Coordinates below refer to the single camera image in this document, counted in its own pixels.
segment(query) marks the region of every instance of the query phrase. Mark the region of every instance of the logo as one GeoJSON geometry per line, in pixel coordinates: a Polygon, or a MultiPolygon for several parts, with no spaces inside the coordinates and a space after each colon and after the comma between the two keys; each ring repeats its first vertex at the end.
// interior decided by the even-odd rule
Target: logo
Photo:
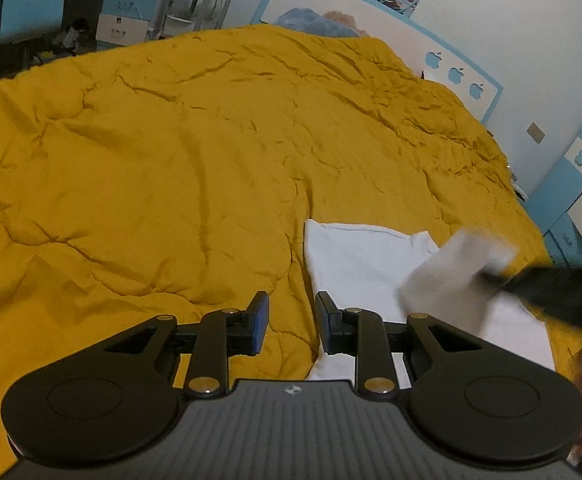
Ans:
{"type": "Polygon", "coordinates": [[[475,100],[482,98],[482,92],[484,92],[484,85],[476,85],[473,83],[469,87],[469,95],[475,100]]]}
{"type": "Polygon", "coordinates": [[[455,67],[449,70],[449,81],[455,85],[459,85],[462,82],[462,76],[464,75],[462,70],[464,69],[455,67]]]}
{"type": "Polygon", "coordinates": [[[299,386],[296,386],[295,384],[292,384],[291,386],[287,386],[285,388],[285,392],[287,394],[289,394],[290,396],[295,396],[297,394],[302,393],[302,388],[300,388],[299,386]]]}
{"type": "Polygon", "coordinates": [[[442,61],[442,52],[438,52],[437,54],[430,52],[424,58],[424,62],[431,68],[440,68],[440,61],[442,61]]]}

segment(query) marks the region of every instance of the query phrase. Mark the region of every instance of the white cloth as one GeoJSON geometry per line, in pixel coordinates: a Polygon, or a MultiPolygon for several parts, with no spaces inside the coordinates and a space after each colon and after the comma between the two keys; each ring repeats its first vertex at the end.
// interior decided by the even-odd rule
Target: white cloth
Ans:
{"type": "Polygon", "coordinates": [[[498,275],[513,256],[495,238],[459,230],[399,286],[398,304],[405,315],[425,312],[481,336],[488,302],[498,289],[477,274],[484,269],[498,275]]]}
{"type": "MultiPolygon", "coordinates": [[[[305,262],[314,293],[325,290],[338,308],[372,310],[385,321],[405,322],[399,286],[437,252],[427,232],[405,235],[369,225],[305,224],[305,262]]],[[[529,314],[513,296],[498,294],[489,302],[480,337],[510,352],[553,369],[544,323],[529,314]]],[[[393,361],[401,388],[410,386],[402,354],[393,361]]],[[[325,355],[320,348],[309,380],[353,381],[355,358],[325,355]]]]}

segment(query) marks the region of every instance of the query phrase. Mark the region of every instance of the ribbed plastic surface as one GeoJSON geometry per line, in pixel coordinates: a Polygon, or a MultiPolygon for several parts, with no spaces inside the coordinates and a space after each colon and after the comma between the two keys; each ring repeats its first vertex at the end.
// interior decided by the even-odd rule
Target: ribbed plastic surface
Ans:
{"type": "Polygon", "coordinates": [[[432,450],[400,410],[357,397],[344,381],[240,381],[192,403],[156,446],[124,462],[58,470],[20,462],[4,480],[576,480],[566,463],[478,470],[432,450]]]}

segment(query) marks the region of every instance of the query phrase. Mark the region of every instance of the headboard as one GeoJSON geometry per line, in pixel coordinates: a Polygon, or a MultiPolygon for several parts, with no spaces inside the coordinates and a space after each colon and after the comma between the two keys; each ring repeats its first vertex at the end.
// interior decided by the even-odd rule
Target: headboard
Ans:
{"type": "Polygon", "coordinates": [[[414,74],[423,72],[450,88],[482,123],[498,103],[502,85],[494,78],[431,31],[375,0],[261,0],[253,23],[274,23],[294,7],[353,16],[358,29],[383,40],[414,74]]]}

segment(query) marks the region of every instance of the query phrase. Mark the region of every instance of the blue cabinet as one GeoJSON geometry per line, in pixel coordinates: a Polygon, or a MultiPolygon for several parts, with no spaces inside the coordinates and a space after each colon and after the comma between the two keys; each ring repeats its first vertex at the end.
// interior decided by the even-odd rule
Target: blue cabinet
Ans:
{"type": "Polygon", "coordinates": [[[567,214],[582,193],[582,164],[573,157],[581,147],[582,129],[571,149],[524,202],[527,213],[544,234],[547,250],[556,263],[582,264],[582,237],[567,214]]]}
{"type": "Polygon", "coordinates": [[[549,176],[524,202],[531,219],[546,234],[582,193],[582,174],[563,156],[549,176]]]}
{"type": "Polygon", "coordinates": [[[151,21],[156,0],[104,0],[102,14],[151,21]]]}

